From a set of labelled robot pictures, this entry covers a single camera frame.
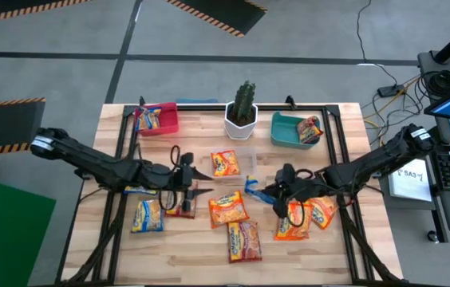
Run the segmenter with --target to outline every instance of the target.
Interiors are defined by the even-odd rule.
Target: teal bowl
[[[304,119],[295,116],[282,116],[280,112],[273,114],[271,119],[271,143],[279,147],[297,149],[310,149],[319,142],[320,137],[313,143],[299,143],[299,134],[296,125]],[[321,128],[320,120],[315,125]]]

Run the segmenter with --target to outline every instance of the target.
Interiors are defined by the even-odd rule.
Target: wooden table
[[[351,160],[370,151],[365,126],[358,104],[338,104]],[[115,154],[120,121],[124,105],[103,106],[93,147]],[[270,143],[270,121],[273,112],[259,112],[259,121],[248,141],[229,140],[223,127],[223,112],[180,112],[179,132],[166,136],[139,138],[144,159],[171,166],[170,148],[181,146],[182,152],[195,153],[195,165],[209,173],[209,153],[214,147],[255,146],[257,178],[261,185],[272,183],[276,171],[284,163],[292,163],[296,169],[316,171],[330,165],[326,138],[308,151],[275,147]],[[320,112],[282,112],[290,116],[308,117]],[[337,131],[334,122],[335,150],[341,160]],[[379,186],[378,181],[369,183]],[[350,283],[345,243],[338,214],[327,230],[320,230],[312,223],[310,239],[300,242],[274,241],[277,217],[271,206],[243,196],[247,212],[259,223],[262,261],[229,264],[227,260],[227,228],[211,229],[207,201],[211,197],[242,190],[243,180],[200,182],[199,187],[212,187],[215,191],[201,195],[197,201],[196,218],[166,218],[165,231],[160,233],[132,234],[132,218],[139,195],[129,195],[124,228],[120,244],[116,284],[344,284]],[[87,182],[82,196],[97,189],[94,182]],[[118,196],[114,201],[115,210]],[[367,240],[379,258],[389,269],[401,277],[397,251],[386,214],[383,197],[376,191],[363,190],[359,202]],[[105,206],[106,192],[102,191],[83,201],[77,211],[69,251],[62,278],[74,275],[97,244]],[[363,277],[361,252],[354,249]],[[109,251],[105,255],[103,274],[108,270]]]

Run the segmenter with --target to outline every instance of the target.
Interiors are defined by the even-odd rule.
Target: potted cactus
[[[225,129],[233,140],[247,140],[257,124],[259,109],[254,105],[255,84],[246,81],[225,108]]]

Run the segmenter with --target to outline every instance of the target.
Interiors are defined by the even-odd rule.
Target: black floor mat
[[[92,0],[0,0],[0,20]]]
[[[267,9],[246,0],[165,0],[236,37],[244,35]]]
[[[0,153],[26,151],[41,126],[46,98],[0,102]]]

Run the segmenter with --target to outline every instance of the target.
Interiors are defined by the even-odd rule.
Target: white hexagonal pot
[[[228,109],[233,105],[234,101],[227,103],[225,107],[225,130],[227,130],[228,136],[233,140],[248,140],[251,133],[254,131],[255,125],[257,124],[257,119],[259,117],[259,108],[256,105],[252,105],[255,110],[255,120],[251,124],[247,124],[246,126],[238,127],[236,124],[232,123],[228,120],[227,114]]]

